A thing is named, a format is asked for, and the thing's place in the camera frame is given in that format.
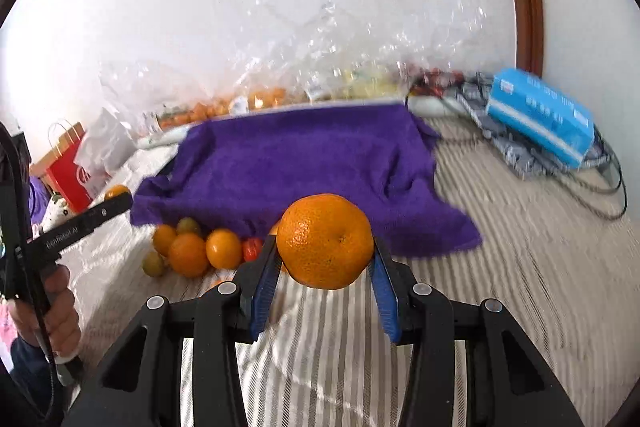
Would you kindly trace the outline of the person's left hand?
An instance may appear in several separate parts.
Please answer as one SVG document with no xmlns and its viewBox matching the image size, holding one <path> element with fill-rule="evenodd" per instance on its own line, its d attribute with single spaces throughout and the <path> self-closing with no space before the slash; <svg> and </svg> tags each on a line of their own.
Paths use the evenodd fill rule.
<svg viewBox="0 0 640 427">
<path fill-rule="evenodd" d="M 54 296 L 54 300 L 49 312 L 43 317 L 43 324 L 49 335 L 51 348 L 59 357 L 74 355 L 81 338 L 75 296 L 68 288 L 68 283 L 70 270 L 65 265 L 59 265 L 44 281 L 44 289 Z M 17 334 L 26 343 L 37 347 L 37 333 L 40 332 L 40 328 L 32 306 L 14 299 L 8 301 L 8 306 Z"/>
</svg>

